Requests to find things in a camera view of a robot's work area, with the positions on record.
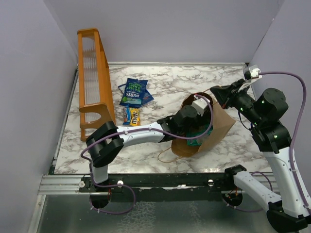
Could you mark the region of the blue Burts crisps packet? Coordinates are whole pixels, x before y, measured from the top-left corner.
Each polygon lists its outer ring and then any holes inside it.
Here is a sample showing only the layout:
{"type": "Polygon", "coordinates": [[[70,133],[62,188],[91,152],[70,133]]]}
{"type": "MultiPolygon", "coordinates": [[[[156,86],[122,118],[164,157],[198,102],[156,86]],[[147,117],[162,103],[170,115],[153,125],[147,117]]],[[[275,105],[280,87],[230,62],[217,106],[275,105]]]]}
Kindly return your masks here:
{"type": "Polygon", "coordinates": [[[147,80],[128,78],[120,105],[140,108],[142,105],[143,97],[145,95],[147,83],[147,80]]]}

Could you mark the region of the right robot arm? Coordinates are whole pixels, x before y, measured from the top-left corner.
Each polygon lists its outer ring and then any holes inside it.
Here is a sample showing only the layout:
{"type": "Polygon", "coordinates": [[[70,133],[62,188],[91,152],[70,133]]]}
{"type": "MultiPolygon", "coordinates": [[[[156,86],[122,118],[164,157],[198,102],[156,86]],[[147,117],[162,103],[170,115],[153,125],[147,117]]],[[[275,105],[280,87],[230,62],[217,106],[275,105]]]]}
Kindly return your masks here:
{"type": "Polygon", "coordinates": [[[241,165],[227,168],[223,178],[229,190],[245,191],[266,212],[267,219],[279,233],[298,232],[311,223],[311,214],[303,198],[310,198],[295,167],[294,152],[290,150],[291,136],[279,121],[288,109],[286,97],[275,88],[266,89],[254,100],[240,79],[231,85],[214,86],[210,90],[223,109],[233,107],[251,122],[250,132],[259,150],[268,161],[279,194],[258,182],[241,165]]]}

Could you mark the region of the brown paper bag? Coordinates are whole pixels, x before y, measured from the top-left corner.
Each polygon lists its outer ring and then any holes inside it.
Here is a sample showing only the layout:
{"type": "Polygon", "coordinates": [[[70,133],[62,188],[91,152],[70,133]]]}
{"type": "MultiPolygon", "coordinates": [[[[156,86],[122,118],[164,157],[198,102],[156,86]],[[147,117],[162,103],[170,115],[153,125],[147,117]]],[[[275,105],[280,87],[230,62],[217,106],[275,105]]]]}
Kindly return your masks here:
{"type": "Polygon", "coordinates": [[[171,150],[176,155],[176,158],[171,161],[169,161],[167,158],[165,160],[162,160],[158,155],[157,159],[160,162],[172,163],[181,158],[190,158],[201,152],[207,152],[208,150],[219,144],[235,124],[236,121],[231,116],[229,116],[229,114],[227,114],[226,111],[221,108],[220,104],[209,94],[204,92],[198,92],[198,95],[204,96],[208,100],[210,100],[213,112],[213,120],[212,122],[210,122],[210,112],[207,111],[207,113],[203,117],[203,121],[205,122],[203,126],[199,126],[197,129],[192,127],[190,129],[190,132],[186,133],[186,137],[189,138],[201,135],[208,128],[208,126],[210,126],[211,128],[209,129],[207,134],[198,139],[174,139],[171,146],[163,150],[160,154],[171,150]]]}

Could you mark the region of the yellow M&M's packet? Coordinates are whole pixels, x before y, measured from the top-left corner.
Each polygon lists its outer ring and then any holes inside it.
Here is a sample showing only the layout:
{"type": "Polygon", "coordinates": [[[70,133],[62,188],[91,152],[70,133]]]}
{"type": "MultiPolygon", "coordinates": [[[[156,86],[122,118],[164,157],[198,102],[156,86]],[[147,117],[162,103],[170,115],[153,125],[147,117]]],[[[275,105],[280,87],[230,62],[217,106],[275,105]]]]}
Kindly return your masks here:
{"type": "Polygon", "coordinates": [[[140,126],[140,110],[138,108],[130,108],[130,113],[130,126],[140,126]]]}

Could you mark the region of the dark blue snack packet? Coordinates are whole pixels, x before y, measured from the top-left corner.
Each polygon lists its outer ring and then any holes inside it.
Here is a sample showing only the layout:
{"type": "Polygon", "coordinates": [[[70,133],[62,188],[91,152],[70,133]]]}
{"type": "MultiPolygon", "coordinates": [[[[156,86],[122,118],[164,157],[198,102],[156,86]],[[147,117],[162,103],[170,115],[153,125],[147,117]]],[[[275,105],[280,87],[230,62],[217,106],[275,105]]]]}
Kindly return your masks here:
{"type": "MultiPolygon", "coordinates": [[[[121,91],[121,93],[123,94],[124,91],[125,91],[125,87],[126,87],[126,84],[122,84],[122,85],[119,85],[118,86],[118,89],[121,91]]],[[[149,93],[149,91],[146,89],[145,90],[145,93],[144,93],[144,97],[141,101],[141,104],[129,104],[129,103],[120,103],[121,106],[129,106],[129,107],[133,107],[133,108],[140,108],[144,105],[146,105],[147,103],[153,101],[154,98],[153,96],[149,93]]]]}

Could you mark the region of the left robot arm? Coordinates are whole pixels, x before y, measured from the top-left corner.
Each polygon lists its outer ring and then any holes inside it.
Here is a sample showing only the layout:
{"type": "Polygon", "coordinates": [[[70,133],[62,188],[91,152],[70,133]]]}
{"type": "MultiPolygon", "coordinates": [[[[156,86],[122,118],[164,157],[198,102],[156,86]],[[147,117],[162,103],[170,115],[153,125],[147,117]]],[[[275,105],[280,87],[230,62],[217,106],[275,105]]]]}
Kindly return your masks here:
{"type": "Polygon", "coordinates": [[[187,132],[199,126],[199,119],[205,110],[201,107],[185,105],[175,115],[167,116],[145,126],[117,127],[108,121],[86,139],[90,154],[90,185],[100,192],[106,189],[108,165],[126,147],[143,143],[161,143],[175,138],[185,139],[187,132]]]}

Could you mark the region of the small blue candy bar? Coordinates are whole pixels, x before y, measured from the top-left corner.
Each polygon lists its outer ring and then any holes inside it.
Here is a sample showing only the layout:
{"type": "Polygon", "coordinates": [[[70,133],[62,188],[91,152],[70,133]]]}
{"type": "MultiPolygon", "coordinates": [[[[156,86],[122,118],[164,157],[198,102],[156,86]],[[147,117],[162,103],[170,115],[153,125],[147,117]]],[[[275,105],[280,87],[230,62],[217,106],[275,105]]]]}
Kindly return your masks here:
{"type": "Polygon", "coordinates": [[[130,107],[124,106],[123,108],[123,125],[129,125],[131,123],[131,110],[130,107]]]}

